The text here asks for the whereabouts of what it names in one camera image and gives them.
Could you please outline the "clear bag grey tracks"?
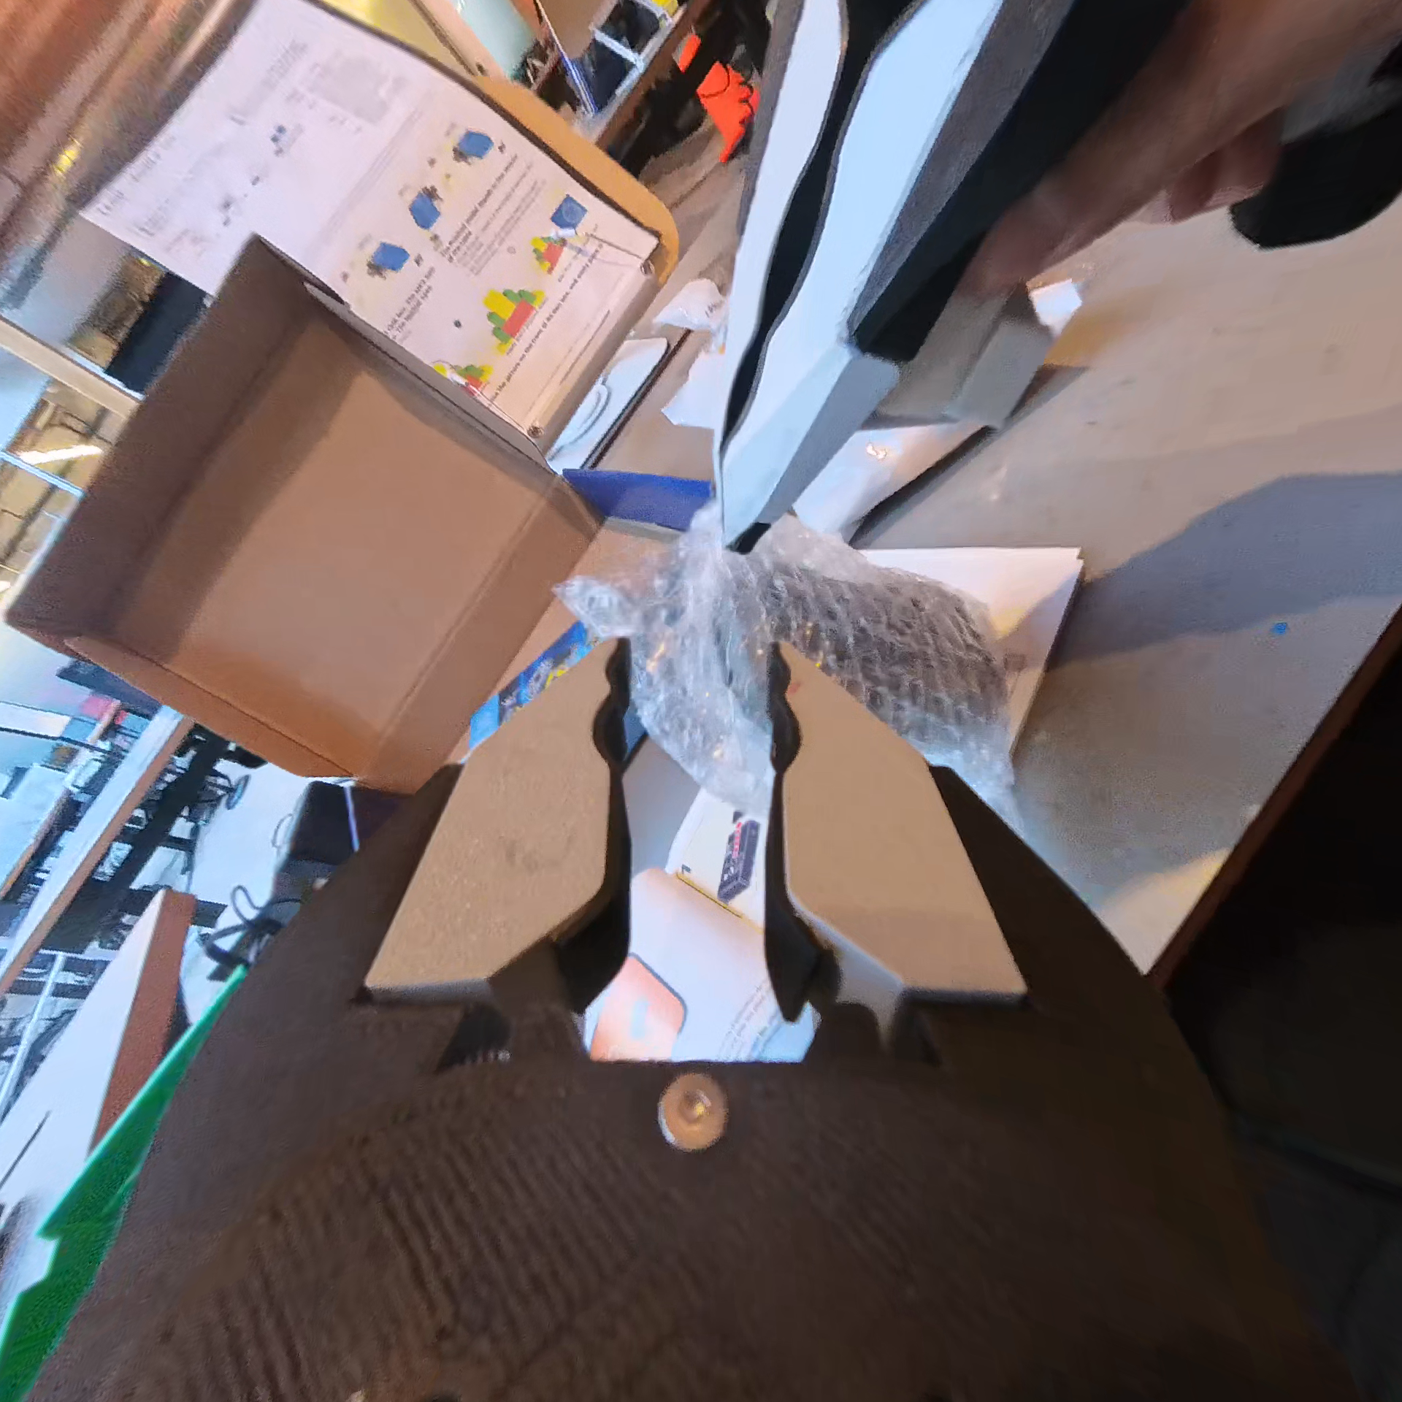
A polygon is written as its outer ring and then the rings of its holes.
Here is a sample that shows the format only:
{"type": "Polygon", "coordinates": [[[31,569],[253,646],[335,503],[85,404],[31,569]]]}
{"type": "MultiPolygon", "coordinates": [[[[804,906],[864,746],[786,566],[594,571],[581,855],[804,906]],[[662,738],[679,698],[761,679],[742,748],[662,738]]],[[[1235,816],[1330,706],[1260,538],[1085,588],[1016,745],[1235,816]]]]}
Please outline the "clear bag grey tracks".
{"type": "Polygon", "coordinates": [[[788,514],[747,551],[702,506],[659,551],[554,588],[599,641],[626,639],[629,703],[702,791],[746,813],[774,780],[767,666],[784,643],[933,766],[1003,810],[1011,795],[1004,653],[959,589],[873,564],[788,514]]]}

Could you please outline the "person's right hand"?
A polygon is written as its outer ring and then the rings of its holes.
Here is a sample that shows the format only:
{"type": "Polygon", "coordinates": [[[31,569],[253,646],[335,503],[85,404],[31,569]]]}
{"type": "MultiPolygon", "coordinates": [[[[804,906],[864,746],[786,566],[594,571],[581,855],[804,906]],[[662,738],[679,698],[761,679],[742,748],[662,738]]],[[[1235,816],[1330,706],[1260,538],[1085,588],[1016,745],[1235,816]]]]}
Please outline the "person's right hand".
{"type": "Polygon", "coordinates": [[[1183,222],[1257,194],[1283,110],[1393,47],[1398,2],[1196,2],[1078,145],[983,239],[959,289],[989,297],[1153,212],[1183,222]]]}

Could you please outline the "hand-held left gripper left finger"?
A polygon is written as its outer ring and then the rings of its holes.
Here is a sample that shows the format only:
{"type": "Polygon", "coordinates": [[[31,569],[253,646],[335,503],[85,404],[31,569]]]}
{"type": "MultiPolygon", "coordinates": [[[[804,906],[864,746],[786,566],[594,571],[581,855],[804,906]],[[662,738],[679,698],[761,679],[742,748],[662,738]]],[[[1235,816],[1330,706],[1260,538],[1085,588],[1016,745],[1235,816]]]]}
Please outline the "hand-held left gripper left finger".
{"type": "Polygon", "coordinates": [[[467,756],[364,978],[372,1000],[586,1013],[627,957],[627,704],[627,643],[597,643],[467,756]]]}

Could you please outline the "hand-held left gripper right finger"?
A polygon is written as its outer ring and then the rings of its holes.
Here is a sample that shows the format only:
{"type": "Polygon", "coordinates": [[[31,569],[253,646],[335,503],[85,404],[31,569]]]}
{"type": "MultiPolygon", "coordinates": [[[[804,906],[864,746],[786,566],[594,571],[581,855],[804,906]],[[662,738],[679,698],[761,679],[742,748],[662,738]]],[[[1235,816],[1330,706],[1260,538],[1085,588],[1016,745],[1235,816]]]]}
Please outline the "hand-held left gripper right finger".
{"type": "Polygon", "coordinates": [[[764,965],[786,1022],[1014,1008],[1028,983],[923,755],[789,643],[767,659],[764,965]]]}

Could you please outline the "grey desk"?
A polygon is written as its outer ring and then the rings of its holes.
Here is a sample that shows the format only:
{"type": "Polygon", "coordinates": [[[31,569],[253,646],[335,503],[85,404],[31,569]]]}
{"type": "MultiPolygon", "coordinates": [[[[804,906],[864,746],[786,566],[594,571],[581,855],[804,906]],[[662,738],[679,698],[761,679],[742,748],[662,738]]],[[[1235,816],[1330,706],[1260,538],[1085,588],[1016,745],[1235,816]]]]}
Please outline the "grey desk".
{"type": "Polygon", "coordinates": [[[1078,548],[1016,758],[1021,831],[1168,975],[1245,843],[1395,639],[1398,204],[1258,250],[1125,224],[1025,412],[873,513],[871,549],[1078,548]]]}

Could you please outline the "wooden poster board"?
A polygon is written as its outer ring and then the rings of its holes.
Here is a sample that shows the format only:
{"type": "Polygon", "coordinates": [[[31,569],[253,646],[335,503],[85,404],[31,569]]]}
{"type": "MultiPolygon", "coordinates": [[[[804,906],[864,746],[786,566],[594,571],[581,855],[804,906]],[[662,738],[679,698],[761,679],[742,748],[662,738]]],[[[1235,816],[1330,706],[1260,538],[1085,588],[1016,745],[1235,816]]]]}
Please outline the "wooden poster board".
{"type": "Polygon", "coordinates": [[[629,220],[656,235],[654,252],[646,261],[642,286],[621,312],[626,332],[651,322],[649,309],[672,277],[679,262],[677,227],[671,210],[639,179],[626,172],[604,150],[572,129],[557,112],[529,90],[490,75],[474,75],[457,60],[409,45],[409,54],[460,89],[477,95],[524,132],[534,147],[552,155],[571,175],[587,185],[629,220]]]}

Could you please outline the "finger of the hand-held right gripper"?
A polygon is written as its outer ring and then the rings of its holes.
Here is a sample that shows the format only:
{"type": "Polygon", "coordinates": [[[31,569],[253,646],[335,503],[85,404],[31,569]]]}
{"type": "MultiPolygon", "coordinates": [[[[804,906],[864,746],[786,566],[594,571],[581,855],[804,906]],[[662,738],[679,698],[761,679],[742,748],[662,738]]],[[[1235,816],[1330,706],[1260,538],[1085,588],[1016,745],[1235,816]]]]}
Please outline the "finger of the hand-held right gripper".
{"type": "MultiPolygon", "coordinates": [[[[799,3],[779,3],[771,47],[786,50],[799,3]]],[[[863,352],[856,304],[913,214],[921,174],[934,175],[936,139],[958,97],[986,135],[1016,84],[1055,35],[1053,3],[844,3],[846,65],[824,130],[819,224],[799,284],[764,346],[757,404],[739,434],[744,504],[724,539],[752,539],[788,514],[801,491],[856,432],[924,427],[964,416],[1001,424],[1038,376],[1053,334],[1028,291],[953,296],[909,362],[863,352]]],[[[756,140],[764,139],[761,97],[756,140]]],[[[741,224],[746,217],[746,175],[741,224]]]]}
{"type": "Polygon", "coordinates": [[[729,291],[726,392],[716,427],[722,518],[757,518],[744,504],[739,434],[757,404],[766,342],[789,304],[819,224],[828,159],[821,149],[848,60],[848,8],[808,2],[793,10],[788,47],[764,69],[764,139],[751,152],[746,217],[729,291]]]}

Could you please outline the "black electronic device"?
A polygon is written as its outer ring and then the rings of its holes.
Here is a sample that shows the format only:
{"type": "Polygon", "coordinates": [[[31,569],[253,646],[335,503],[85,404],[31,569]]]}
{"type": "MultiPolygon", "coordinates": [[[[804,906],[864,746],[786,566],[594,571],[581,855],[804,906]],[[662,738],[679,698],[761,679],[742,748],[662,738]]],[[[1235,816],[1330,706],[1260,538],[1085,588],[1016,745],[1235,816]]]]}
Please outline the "black electronic device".
{"type": "Polygon", "coordinates": [[[283,865],[313,865],[335,870],[362,848],[370,820],[362,815],[360,791],[354,783],[310,781],[290,816],[273,838],[283,865]]]}

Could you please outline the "blue cardboard box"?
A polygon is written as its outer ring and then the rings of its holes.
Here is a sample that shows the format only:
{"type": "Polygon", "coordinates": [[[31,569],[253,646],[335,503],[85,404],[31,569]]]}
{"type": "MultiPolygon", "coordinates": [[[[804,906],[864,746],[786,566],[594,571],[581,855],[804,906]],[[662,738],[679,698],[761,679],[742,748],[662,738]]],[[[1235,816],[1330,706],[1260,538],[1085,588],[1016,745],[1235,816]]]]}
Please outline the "blue cardboard box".
{"type": "Polygon", "coordinates": [[[303,778],[409,795],[554,588],[671,543],[252,239],[10,598],[11,628],[303,778]]]}

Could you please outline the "white printed poster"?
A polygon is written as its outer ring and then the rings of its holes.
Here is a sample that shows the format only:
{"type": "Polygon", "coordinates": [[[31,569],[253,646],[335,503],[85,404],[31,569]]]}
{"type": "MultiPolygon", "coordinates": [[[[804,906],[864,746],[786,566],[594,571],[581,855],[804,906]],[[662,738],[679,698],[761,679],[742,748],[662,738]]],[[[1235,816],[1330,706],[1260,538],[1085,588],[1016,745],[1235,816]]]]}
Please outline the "white printed poster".
{"type": "Polygon", "coordinates": [[[203,292],[262,239],[542,449],[657,242],[407,45],[292,2],[247,10],[81,214],[203,292]]]}

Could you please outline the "green plastic bin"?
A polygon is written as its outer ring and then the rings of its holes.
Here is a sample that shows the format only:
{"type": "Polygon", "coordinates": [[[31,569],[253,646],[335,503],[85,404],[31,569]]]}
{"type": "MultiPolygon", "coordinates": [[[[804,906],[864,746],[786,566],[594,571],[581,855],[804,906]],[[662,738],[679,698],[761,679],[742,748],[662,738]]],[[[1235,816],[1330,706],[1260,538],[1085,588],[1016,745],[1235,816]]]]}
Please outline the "green plastic bin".
{"type": "Polygon", "coordinates": [[[50,1247],[46,1269],[3,1315],[3,1400],[26,1397],[93,1285],[170,1100],[250,970],[237,970],[203,1017],[182,1033],[41,1220],[36,1237],[50,1247]]]}

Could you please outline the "clear bag dark wheels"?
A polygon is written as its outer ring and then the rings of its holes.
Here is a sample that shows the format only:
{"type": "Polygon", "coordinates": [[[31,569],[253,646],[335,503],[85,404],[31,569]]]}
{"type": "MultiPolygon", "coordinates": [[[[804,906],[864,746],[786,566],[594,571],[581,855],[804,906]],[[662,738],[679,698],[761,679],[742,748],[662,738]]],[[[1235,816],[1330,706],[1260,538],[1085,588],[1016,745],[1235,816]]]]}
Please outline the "clear bag dark wheels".
{"type": "Polygon", "coordinates": [[[849,539],[879,504],[983,431],[971,422],[861,431],[799,493],[793,511],[811,531],[849,539]]]}

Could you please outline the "blue-cover instruction booklet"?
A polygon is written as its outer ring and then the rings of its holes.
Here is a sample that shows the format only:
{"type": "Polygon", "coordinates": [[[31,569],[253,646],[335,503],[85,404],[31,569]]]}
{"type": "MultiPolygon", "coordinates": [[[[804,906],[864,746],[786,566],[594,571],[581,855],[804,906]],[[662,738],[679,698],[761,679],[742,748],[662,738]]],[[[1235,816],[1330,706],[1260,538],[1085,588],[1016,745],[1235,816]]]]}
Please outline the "blue-cover instruction booklet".
{"type": "MultiPolygon", "coordinates": [[[[1009,748],[1040,688],[1053,643],[1081,579],[1076,549],[866,549],[896,568],[963,591],[986,606],[1004,653],[1009,748]]],[[[661,756],[636,711],[624,714],[642,775],[661,756]]],[[[764,963],[767,808],[741,811],[702,791],[681,818],[659,818],[669,836],[636,841],[631,893],[641,900],[622,972],[584,1015],[596,1062],[798,1062],[818,1027],[814,1008],[781,1015],[764,963]]]]}

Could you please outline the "thin blue printed leaflet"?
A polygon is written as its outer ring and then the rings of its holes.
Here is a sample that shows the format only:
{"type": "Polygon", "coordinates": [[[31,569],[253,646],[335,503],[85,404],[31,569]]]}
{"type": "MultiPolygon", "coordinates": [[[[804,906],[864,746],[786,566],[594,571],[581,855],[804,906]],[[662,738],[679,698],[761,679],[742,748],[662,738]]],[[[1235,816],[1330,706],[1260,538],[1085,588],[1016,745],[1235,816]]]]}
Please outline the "thin blue printed leaflet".
{"type": "Polygon", "coordinates": [[[596,646],[584,623],[572,623],[545,651],[509,678],[472,714],[467,728],[467,753],[480,748],[522,708],[566,676],[596,646]]]}

